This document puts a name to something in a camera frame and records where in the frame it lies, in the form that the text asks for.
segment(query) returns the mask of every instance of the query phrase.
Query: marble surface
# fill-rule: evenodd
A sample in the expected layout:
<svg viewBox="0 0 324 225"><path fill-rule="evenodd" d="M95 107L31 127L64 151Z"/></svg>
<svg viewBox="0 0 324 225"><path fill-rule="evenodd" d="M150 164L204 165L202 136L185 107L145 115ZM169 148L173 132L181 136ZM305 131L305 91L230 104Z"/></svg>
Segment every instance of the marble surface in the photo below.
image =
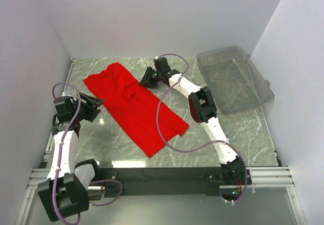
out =
<svg viewBox="0 0 324 225"><path fill-rule="evenodd" d="M195 58L188 58L189 69L185 77L199 86L206 83L198 69ZM123 64L135 78L143 77L146 67L153 66L152 58L91 58L74 59L69 82L80 92L92 95L83 82L91 74L99 73L114 62ZM178 58L168 58L172 69L183 71L185 63ZM67 88L72 95L75 92ZM167 89L159 84L151 91L158 97ZM180 149L198 147L209 138L190 115L188 100L178 91L171 91L164 99L175 113L182 117L190 128L183 137L176 136L170 144ZM100 167L203 167L219 166L217 153L212 145L193 153L179 153L164 147L156 155L147 158L143 151L120 128L110 113L102 110L93 123L81 122L76 162L94 158ZM261 107L232 114L218 111L220 124L230 142L242 154L248 166L277 166L276 153Z"/></svg>

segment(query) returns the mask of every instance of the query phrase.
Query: transparent plastic container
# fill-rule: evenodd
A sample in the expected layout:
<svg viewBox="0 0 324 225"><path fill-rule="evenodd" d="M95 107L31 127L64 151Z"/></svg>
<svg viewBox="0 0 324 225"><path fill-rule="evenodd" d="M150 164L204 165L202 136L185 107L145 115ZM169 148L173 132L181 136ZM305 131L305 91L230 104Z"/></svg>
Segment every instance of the transparent plastic container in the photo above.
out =
<svg viewBox="0 0 324 225"><path fill-rule="evenodd" d="M253 108L274 99L268 82L240 47L199 53L196 59L222 113Z"/></svg>

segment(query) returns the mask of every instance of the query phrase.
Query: red towel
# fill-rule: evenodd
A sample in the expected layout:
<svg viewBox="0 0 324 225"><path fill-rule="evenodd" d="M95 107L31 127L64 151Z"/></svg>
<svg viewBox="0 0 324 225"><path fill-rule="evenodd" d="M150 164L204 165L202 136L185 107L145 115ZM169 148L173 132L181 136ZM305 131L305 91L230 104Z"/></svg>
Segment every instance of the red towel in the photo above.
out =
<svg viewBox="0 0 324 225"><path fill-rule="evenodd" d="M105 99L104 106L147 157L165 146L155 122L159 99L148 89L139 86L124 66L113 63L101 73L90 75L84 82L97 98ZM177 134L182 136L189 128L164 103L160 108L159 121L167 141Z"/></svg>

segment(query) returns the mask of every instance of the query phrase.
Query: cable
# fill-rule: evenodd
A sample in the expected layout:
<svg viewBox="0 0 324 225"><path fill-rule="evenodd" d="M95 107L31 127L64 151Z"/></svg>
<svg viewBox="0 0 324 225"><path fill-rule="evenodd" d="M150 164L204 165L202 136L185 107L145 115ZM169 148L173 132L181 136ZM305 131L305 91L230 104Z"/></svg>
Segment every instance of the cable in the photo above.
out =
<svg viewBox="0 0 324 225"><path fill-rule="evenodd" d="M70 120L70 122L68 123L66 129L64 130L64 133L63 133L62 138L61 138L61 143L59 144L59 157L58 157L58 160L57 160L57 169L55 171L55 177L54 177L54 183L53 183L52 201L53 201L53 207L54 207L55 213L56 213L57 217L60 219L61 222L63 222L65 225L77 225L80 222L80 218L81 218L80 213L77 214L77 221L76 221L76 223L70 223L70 222L68 222L67 220L64 219L64 217L60 213L59 208L58 208L57 203L56 203L56 185L57 185L57 179L58 179L59 173L60 173L64 139L65 139L65 136L66 136L67 132L69 131L70 127L72 126L73 122L75 121L75 119L76 119L76 117L77 117L77 115L78 115L78 113L80 111L80 107L81 107L81 96L80 96L79 91L76 89L76 87L74 85L72 85L70 83L67 83L67 82L59 82L59 83L55 84L53 86L53 88L52 88L52 94L53 94L53 97L55 99L56 99L56 96L55 96L55 88L58 85L61 85L61 84L68 85L68 86L72 87L76 91L77 98L78 98L78 102L77 102L76 112L73 115L73 117Z"/></svg>
<svg viewBox="0 0 324 225"><path fill-rule="evenodd" d="M81 107L81 96L80 96L80 93L79 93L79 91L77 90L77 88L73 84L70 84L70 83L67 83L67 82L59 82L59 83L55 84L53 86L53 88L52 88L53 97L56 99L56 96L55 96L55 88L58 85L61 85L61 84L68 85L68 86L72 87L76 91L76 95L77 95L78 101L77 101L77 109L76 109L76 112L73 115L73 117L70 120L70 122L67 125L67 127L65 128L64 133L63 133L62 138L61 138L61 143L59 144L59 155L58 155L57 169L55 171L55 177L54 177L54 183L53 183L52 201L53 201L53 207L54 207L55 213L56 213L57 217L60 219L61 222L63 222L65 225L78 225L79 222L80 222L80 219L81 219L80 213L77 214L77 221L76 221L76 223L70 223L70 222L68 222L67 220L64 219L64 217L62 216L62 214L59 211L59 208L58 208L57 202L56 202L56 186L57 186L57 180L58 180L59 173L60 173L64 139L65 139L65 136L68 133L70 127L72 126L73 122L75 121L75 119L76 119L76 117L77 117L77 115L78 115L78 113L80 111L80 107ZM111 200L110 202L107 202L107 203L104 203L104 204L92 204L91 203L91 205L93 205L93 206L105 206L105 205L109 205L112 202L114 202L115 200L117 200L119 198L119 196L122 194L122 191L123 191L122 184L119 181L116 181L114 179L105 179L103 181L94 181L94 182L91 182L91 184L97 184L97 183L102 183L102 182L115 182L115 183L119 184L120 191L119 191L118 195L113 200Z"/></svg>
<svg viewBox="0 0 324 225"><path fill-rule="evenodd" d="M158 58L160 58L160 57L164 57L164 56L177 56L177 57L180 57L180 58L181 58L181 59L186 63L186 65L187 65L186 69L181 73L181 76L183 76L183 75L187 72L187 70L188 70L188 68L189 68L189 63L187 62L186 59L184 59L183 57L181 57L181 56L179 56L179 55L177 55L177 54L173 54L173 53L163 54L163 55L158 56ZM175 84L173 84L171 87L169 87L169 88L168 88L168 89L163 93L162 97L160 98L160 101L159 101L158 106L157 106L157 111L156 111L156 126L157 126L157 131L158 131L160 137L162 138L163 142L165 143L165 145L167 145L167 146L168 146L169 148L171 148L172 150L177 151L177 152L180 152L180 153L192 153L192 152L197 151L197 150L199 150L199 149L201 149L201 148L203 148L203 147L205 147L205 146L207 146L207 145L209 145L209 144L212 144L212 143L224 143L224 144L228 145L228 146L229 146L229 147L230 147L230 148L231 148L231 149L232 149L232 150L233 150L233 151L234 151L234 152L239 156L239 158L241 159L241 161L242 161L242 163L243 163L243 165L244 165L244 171L245 171L245 184L244 184L244 189L243 189L243 191L242 191L240 197L238 197L235 201L232 200L232 203L239 202L239 201L241 200L241 198L243 197L243 195L245 194L245 191L246 191L246 187L247 187L247 184L248 184L248 172L247 172L247 166L246 166L246 164L245 164L245 162L244 162L244 159L243 159L242 155L241 155L241 154L236 150L236 148L235 148L234 146L232 146L232 145L231 145L229 142L227 142L227 141L223 141L223 140L215 140L215 141L207 142L207 143L205 143L205 144L203 144L203 145L201 145L201 146L199 146L199 147L197 147L197 148L191 149L191 150L181 150L181 149L177 149L177 148L173 147L172 145L170 145L170 144L167 142L167 140L166 140L166 139L163 137L163 135L162 135L162 132L161 132L161 129L160 129L160 125L159 125L159 121L158 121L158 115L159 115L159 112L160 112L160 108L161 108L162 100L163 100L163 98L167 95L167 93L168 93L171 89L173 89L173 87L176 86L180 81L181 81L181 77L179 77L178 81L177 81Z"/></svg>

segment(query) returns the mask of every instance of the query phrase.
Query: white wall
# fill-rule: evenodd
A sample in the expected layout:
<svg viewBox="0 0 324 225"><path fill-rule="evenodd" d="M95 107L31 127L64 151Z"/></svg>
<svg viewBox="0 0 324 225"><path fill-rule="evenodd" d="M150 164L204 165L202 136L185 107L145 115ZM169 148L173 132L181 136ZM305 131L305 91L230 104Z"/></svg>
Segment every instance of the white wall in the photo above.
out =
<svg viewBox="0 0 324 225"><path fill-rule="evenodd" d="M36 0L0 0L0 15L0 223L14 224L70 59Z"/></svg>
<svg viewBox="0 0 324 225"><path fill-rule="evenodd" d="M271 83L269 128L308 224L323 224L324 0L281 0L252 61Z"/></svg>
<svg viewBox="0 0 324 225"><path fill-rule="evenodd" d="M252 53L280 0L40 0L70 56Z"/></svg>

